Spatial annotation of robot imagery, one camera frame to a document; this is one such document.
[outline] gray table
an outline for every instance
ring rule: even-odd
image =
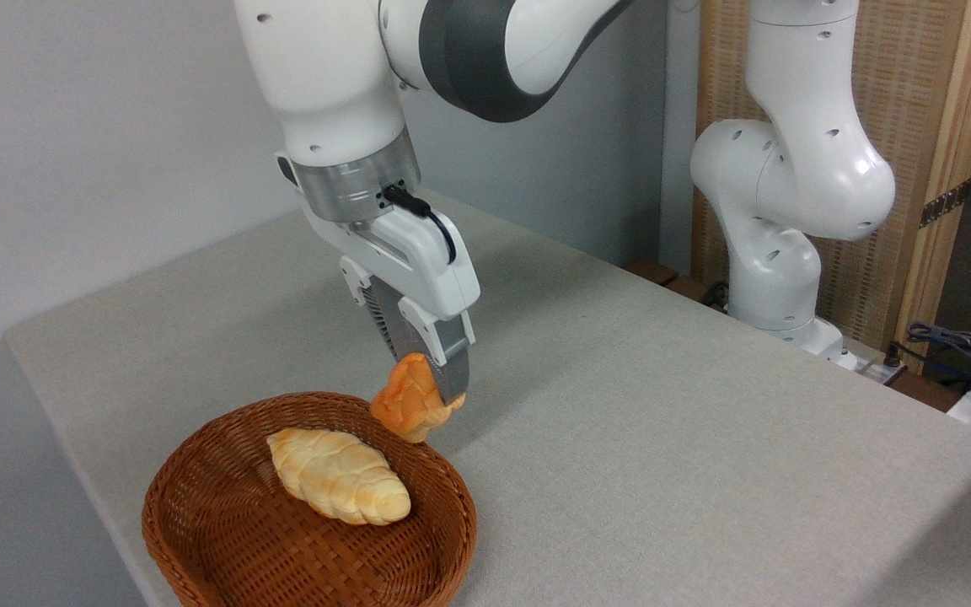
[[[428,196],[483,287],[431,445],[479,543],[461,606],[968,604],[971,427],[602,261]],[[300,214],[8,333],[149,604],[152,476],[267,396],[380,389],[388,353]]]

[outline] bread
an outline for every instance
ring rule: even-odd
[[[354,434],[289,427],[267,441],[287,492],[327,518],[388,525],[411,511],[410,493],[384,454]]]
[[[467,395],[444,405],[425,354],[404,357],[389,374],[389,384],[373,397],[370,414],[405,441],[420,443],[435,427],[443,426]]]

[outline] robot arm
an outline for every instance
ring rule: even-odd
[[[492,122],[539,110],[632,0],[381,0],[396,73]]]
[[[714,123],[691,154],[728,245],[729,315],[843,366],[840,331],[814,315],[822,267],[805,234],[863,239],[894,200],[853,104],[858,8],[752,0],[748,89],[771,123]]]
[[[523,119],[629,3],[235,0],[284,128],[282,173],[389,350],[425,353],[446,402],[469,383],[467,309],[481,289],[455,224],[413,196],[401,96],[425,89],[486,120]]]

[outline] wicker basket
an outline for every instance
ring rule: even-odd
[[[288,495],[266,437],[284,427],[351,432],[389,459],[411,513],[357,527]],[[470,566],[477,515],[459,474],[385,430],[354,396],[262,400],[185,440],[145,496],[142,533],[182,604],[447,604]]]

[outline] wall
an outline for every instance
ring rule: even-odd
[[[609,261],[654,256],[664,8],[633,5],[520,126],[413,100],[425,183]],[[278,146],[230,0],[0,0],[0,341],[292,210]],[[0,347],[0,604],[139,600]]]

